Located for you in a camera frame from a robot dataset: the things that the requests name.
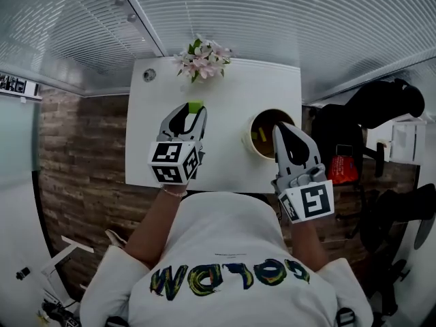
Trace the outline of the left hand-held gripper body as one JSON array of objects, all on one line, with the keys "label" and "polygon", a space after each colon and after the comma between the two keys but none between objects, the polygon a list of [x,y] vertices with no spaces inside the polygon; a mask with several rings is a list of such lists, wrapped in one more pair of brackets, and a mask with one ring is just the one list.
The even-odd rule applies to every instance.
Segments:
[{"label": "left hand-held gripper body", "polygon": [[161,185],[187,185],[202,164],[202,138],[175,138],[162,133],[151,142],[148,166]]}]

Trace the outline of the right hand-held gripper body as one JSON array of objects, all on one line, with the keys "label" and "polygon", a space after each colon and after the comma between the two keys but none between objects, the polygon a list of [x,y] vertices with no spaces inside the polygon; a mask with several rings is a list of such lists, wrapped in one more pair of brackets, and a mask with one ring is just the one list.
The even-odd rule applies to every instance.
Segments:
[{"label": "right hand-held gripper body", "polygon": [[272,185],[291,223],[310,221],[334,213],[332,181],[326,178],[322,163],[295,178],[277,175]]}]

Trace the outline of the person's left forearm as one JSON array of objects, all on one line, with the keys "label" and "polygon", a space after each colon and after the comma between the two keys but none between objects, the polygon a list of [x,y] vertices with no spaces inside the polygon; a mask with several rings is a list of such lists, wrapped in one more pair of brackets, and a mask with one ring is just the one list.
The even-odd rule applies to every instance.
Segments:
[{"label": "person's left forearm", "polygon": [[164,185],[127,241],[125,252],[148,269],[159,262],[186,188],[185,185]]}]

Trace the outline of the person's right forearm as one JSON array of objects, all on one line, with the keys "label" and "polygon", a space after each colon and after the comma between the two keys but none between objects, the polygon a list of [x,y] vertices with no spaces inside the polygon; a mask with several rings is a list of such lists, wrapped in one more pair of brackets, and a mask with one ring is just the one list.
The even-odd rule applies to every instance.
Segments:
[{"label": "person's right forearm", "polygon": [[304,221],[292,224],[292,255],[312,271],[317,272],[329,263],[327,253],[320,242],[315,224]]}]

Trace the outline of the orange plastic bag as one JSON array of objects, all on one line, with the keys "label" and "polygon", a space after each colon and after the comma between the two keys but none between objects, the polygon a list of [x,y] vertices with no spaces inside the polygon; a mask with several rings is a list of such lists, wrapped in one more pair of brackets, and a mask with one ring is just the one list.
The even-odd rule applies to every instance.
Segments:
[{"label": "orange plastic bag", "polygon": [[334,185],[354,183],[358,180],[358,169],[353,157],[335,155],[328,169],[328,179]]}]

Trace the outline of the person's black trousers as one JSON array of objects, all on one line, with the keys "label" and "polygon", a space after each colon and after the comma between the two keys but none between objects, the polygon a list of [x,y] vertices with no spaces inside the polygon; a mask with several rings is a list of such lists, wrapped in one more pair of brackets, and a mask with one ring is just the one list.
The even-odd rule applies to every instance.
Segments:
[{"label": "person's black trousers", "polygon": [[264,194],[229,191],[191,193],[181,202],[181,209],[192,217],[220,221],[263,219],[278,210],[276,202]]}]

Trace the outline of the round paper bucket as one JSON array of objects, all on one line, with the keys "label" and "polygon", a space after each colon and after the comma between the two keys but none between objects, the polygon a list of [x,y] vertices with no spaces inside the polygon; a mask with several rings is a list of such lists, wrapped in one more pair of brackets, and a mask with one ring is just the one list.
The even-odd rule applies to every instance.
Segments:
[{"label": "round paper bucket", "polygon": [[[274,159],[274,146],[273,146],[273,128],[279,122],[283,121],[291,125],[295,125],[294,120],[288,113],[272,108],[263,110],[252,116],[243,128],[242,143],[249,153],[263,159]],[[266,135],[266,142],[262,142],[258,129],[262,128]],[[257,140],[251,138],[251,132],[257,132]]]}]

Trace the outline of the pink flowers in vase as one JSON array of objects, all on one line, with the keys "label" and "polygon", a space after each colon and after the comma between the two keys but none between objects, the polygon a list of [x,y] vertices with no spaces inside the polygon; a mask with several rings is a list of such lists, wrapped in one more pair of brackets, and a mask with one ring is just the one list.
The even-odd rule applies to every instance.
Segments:
[{"label": "pink flowers in vase", "polygon": [[177,76],[188,77],[191,83],[204,82],[215,76],[225,76],[225,67],[231,64],[234,53],[214,40],[196,35],[195,40],[173,55]]}]

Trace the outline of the black mesh office chair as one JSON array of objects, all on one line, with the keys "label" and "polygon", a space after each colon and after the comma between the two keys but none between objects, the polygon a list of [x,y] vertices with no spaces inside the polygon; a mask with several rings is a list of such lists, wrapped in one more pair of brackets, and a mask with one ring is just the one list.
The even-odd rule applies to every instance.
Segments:
[{"label": "black mesh office chair", "polygon": [[436,215],[436,186],[432,183],[408,193],[384,192],[360,217],[360,239],[374,253],[387,240],[395,222],[430,220]]}]

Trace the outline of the person's white printed shirt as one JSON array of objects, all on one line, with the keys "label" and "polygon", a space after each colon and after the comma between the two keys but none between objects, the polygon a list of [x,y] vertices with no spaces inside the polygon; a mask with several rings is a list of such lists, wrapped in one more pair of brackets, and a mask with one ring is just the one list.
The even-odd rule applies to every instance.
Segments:
[{"label": "person's white printed shirt", "polygon": [[157,265],[111,246],[80,305],[82,327],[371,327],[347,260],[317,272],[285,246],[276,214],[246,221],[185,214]]}]

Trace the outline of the white tote bag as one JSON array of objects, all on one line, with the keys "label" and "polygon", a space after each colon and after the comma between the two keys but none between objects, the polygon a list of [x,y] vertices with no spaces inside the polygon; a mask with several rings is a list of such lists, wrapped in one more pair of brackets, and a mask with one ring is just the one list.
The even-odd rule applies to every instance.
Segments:
[{"label": "white tote bag", "polygon": [[109,238],[109,240],[113,246],[116,246],[116,247],[119,247],[122,249],[125,248],[127,241],[124,240],[123,238],[121,238],[115,231],[107,229],[107,230],[105,230],[105,234]]}]

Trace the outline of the black chair wheel base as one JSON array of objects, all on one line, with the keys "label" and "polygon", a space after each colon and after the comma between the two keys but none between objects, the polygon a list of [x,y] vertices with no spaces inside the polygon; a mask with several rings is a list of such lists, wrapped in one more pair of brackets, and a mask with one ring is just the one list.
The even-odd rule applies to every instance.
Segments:
[{"label": "black chair wheel base", "polygon": [[394,284],[403,281],[410,270],[405,270],[407,260],[393,264],[378,264],[370,276],[369,300],[378,316],[392,316],[398,310]]}]

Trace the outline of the white window blinds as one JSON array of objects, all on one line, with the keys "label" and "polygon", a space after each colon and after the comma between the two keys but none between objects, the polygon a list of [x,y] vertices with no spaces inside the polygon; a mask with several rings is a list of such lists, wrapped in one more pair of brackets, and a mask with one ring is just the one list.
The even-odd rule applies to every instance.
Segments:
[{"label": "white window blinds", "polygon": [[167,50],[138,0],[114,2],[0,0],[0,73],[83,97],[128,93],[134,63]]},{"label": "white window blinds", "polygon": [[136,0],[174,54],[198,35],[239,57],[286,65],[344,61],[364,50],[347,0]]},{"label": "white window blinds", "polygon": [[301,7],[306,103],[436,55],[436,0],[304,0]]}]

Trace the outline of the frosted glass door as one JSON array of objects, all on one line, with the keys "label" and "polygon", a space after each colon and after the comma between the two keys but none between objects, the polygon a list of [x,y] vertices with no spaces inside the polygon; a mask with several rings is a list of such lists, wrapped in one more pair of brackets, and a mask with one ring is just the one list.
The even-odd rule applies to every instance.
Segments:
[{"label": "frosted glass door", "polygon": [[0,95],[0,183],[39,170],[39,101]]}]

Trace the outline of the spare gripper device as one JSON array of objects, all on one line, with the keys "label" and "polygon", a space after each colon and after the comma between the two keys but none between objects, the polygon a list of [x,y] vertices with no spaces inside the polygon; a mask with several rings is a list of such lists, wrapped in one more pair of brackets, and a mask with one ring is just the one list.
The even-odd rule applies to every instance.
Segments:
[{"label": "spare gripper device", "polygon": [[42,302],[42,313],[39,314],[46,322],[58,322],[61,327],[82,327],[79,317],[68,311],[60,303],[53,303],[47,300]]}]

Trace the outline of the white desk frame leg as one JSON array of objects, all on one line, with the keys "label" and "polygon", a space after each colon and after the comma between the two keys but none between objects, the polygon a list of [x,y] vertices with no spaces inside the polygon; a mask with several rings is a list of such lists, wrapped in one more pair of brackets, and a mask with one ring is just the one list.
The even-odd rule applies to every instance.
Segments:
[{"label": "white desk frame leg", "polygon": [[50,260],[45,263],[40,269],[40,272],[47,278],[51,276],[51,274],[56,270],[55,266],[64,260],[67,256],[69,256],[76,249],[81,249],[83,251],[87,251],[89,253],[95,253],[94,248],[83,245],[75,240],[72,240],[68,237],[61,236],[61,240],[68,244],[66,248],[61,250],[58,254],[52,257]]}]

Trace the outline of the wall photo panel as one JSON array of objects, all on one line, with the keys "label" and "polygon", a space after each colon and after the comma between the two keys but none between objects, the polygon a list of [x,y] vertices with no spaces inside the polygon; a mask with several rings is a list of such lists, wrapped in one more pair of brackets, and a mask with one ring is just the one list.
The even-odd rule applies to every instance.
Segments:
[{"label": "wall photo panel", "polygon": [[38,85],[34,82],[0,73],[0,94],[37,97],[37,88]]}]

